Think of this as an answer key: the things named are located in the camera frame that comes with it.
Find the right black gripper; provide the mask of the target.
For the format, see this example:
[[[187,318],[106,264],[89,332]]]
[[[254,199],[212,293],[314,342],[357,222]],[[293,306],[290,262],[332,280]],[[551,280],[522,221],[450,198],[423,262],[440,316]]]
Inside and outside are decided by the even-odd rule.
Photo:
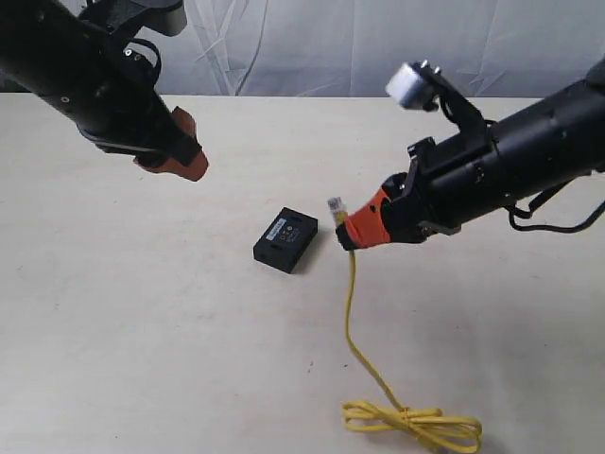
[[[408,147],[408,171],[390,176],[359,210],[349,215],[335,200],[337,240],[344,250],[393,243],[419,244],[451,236],[461,225],[496,209],[493,144],[454,135]]]

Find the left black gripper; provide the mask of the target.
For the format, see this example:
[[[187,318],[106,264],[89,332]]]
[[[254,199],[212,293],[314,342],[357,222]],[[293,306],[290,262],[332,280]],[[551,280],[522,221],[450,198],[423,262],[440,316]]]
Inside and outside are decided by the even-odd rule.
[[[46,20],[35,29],[37,66],[28,90],[104,151],[151,154],[133,159],[148,173],[190,182],[206,174],[195,119],[181,107],[172,119],[154,90],[161,66],[132,50],[134,37],[78,20]]]

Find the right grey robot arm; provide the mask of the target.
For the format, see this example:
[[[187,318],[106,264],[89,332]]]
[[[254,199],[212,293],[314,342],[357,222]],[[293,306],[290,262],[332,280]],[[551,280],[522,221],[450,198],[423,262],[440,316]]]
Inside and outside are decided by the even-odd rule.
[[[451,236],[498,209],[520,232],[573,234],[604,212],[599,206],[575,226],[519,224],[576,178],[604,170],[604,63],[559,92],[499,121],[483,116],[427,61],[405,62],[387,94],[402,108],[442,111],[458,133],[411,145],[408,170],[389,176],[376,194],[336,228],[344,250],[390,243],[420,244]]]

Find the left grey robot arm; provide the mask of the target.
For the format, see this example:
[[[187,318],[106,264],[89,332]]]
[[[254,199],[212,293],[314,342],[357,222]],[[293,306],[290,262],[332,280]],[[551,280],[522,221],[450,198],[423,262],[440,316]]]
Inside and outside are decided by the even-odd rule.
[[[166,107],[155,90],[162,62],[133,48],[158,55],[140,29],[172,37],[186,25],[182,1],[89,1],[79,14],[59,1],[4,1],[1,71],[102,151],[197,182],[209,162],[196,121]]]

